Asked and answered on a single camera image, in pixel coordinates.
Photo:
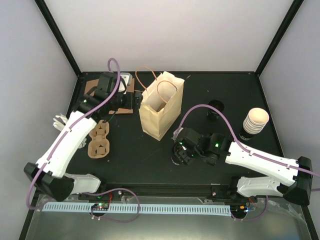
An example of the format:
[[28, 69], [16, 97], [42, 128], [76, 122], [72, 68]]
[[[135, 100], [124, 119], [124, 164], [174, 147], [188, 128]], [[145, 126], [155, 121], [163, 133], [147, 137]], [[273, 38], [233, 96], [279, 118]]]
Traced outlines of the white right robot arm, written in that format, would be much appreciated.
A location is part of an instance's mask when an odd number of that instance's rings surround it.
[[172, 139], [171, 159], [175, 165], [190, 165], [201, 159], [211, 166], [224, 162], [262, 174], [261, 177], [234, 177], [227, 189], [228, 198], [234, 202], [243, 197], [277, 196], [300, 206], [310, 204], [313, 177], [312, 162], [307, 157], [275, 156], [239, 145], [223, 134], [200, 134], [191, 128], [176, 130]]

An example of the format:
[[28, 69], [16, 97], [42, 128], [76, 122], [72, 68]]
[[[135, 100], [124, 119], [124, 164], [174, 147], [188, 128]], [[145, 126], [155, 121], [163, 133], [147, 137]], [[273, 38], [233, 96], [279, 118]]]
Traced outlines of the cream paper bag with handles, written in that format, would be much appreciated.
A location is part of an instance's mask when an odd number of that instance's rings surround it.
[[146, 87], [135, 71], [135, 78], [144, 88], [139, 107], [139, 117], [144, 133], [160, 141], [181, 113], [184, 82], [182, 78], [164, 71], [156, 76], [151, 71], [154, 80]]

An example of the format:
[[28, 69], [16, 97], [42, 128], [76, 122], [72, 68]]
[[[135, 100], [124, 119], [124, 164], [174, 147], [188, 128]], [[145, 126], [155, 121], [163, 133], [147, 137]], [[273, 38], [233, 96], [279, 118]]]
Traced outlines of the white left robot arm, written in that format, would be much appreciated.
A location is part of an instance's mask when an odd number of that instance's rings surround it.
[[89, 193], [103, 199], [108, 192], [106, 185], [92, 174], [69, 174], [67, 167], [90, 132], [97, 127], [108, 127], [106, 117], [118, 109], [132, 109], [141, 102], [141, 96], [128, 87], [132, 75], [127, 72], [103, 72], [97, 85], [85, 91], [74, 104], [68, 118], [64, 118], [60, 134], [48, 151], [36, 163], [27, 163], [23, 169], [31, 186], [58, 202], [73, 194]]

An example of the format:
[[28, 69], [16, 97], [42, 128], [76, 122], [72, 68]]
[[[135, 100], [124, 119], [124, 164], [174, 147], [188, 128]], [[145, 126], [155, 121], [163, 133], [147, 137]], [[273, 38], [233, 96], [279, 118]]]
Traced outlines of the black takeout paper cup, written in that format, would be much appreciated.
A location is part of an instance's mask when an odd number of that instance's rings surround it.
[[176, 166], [180, 166], [182, 164], [181, 160], [177, 157], [177, 150], [175, 146], [173, 146], [171, 150], [171, 161]]

